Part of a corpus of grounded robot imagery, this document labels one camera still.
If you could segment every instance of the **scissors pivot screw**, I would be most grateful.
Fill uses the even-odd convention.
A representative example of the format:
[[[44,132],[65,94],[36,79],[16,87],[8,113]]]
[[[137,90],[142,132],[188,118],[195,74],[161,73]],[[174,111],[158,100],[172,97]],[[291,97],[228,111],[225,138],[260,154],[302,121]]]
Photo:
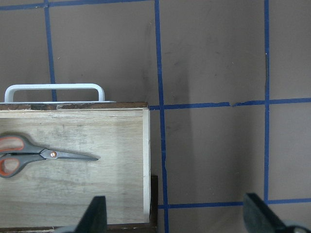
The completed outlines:
[[[57,156],[57,153],[56,153],[55,151],[52,151],[52,152],[50,153],[50,156],[51,156],[52,158],[55,158],[55,157]]]

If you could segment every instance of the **white handle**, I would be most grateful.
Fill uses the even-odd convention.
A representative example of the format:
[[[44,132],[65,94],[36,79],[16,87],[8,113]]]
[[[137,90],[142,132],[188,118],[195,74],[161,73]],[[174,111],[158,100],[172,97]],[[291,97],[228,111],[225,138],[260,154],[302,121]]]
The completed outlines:
[[[98,101],[105,100],[104,90],[93,83],[73,83],[73,84],[18,84],[8,87],[4,94],[4,102],[13,102],[13,96],[19,90],[64,90],[64,89],[96,89],[98,91]]]

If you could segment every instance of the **wooden board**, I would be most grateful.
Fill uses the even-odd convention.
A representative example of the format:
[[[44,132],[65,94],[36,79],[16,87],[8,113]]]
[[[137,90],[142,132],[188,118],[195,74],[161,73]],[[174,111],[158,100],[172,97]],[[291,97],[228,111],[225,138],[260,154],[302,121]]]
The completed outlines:
[[[98,161],[46,160],[0,178],[1,227],[78,223],[93,196],[105,195],[109,224],[147,222],[149,110],[0,111],[0,134]]]

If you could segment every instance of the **scissors blade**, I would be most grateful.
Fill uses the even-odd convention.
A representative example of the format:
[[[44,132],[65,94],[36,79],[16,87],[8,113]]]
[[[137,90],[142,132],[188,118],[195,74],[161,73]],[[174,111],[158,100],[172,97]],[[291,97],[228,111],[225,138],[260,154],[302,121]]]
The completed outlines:
[[[82,159],[85,161],[97,161],[98,160],[97,158],[94,158],[88,155],[67,153],[67,152],[57,151],[57,150],[44,150],[41,152],[41,156],[46,159]]]

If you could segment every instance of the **light wood surface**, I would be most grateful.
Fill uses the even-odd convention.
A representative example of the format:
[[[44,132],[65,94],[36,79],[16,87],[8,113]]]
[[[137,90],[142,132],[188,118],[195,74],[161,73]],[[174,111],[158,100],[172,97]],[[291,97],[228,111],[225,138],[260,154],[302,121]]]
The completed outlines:
[[[0,111],[0,134],[14,133],[99,160],[49,159],[0,178],[1,227],[75,225],[99,195],[106,196],[109,224],[148,221],[148,108]]]

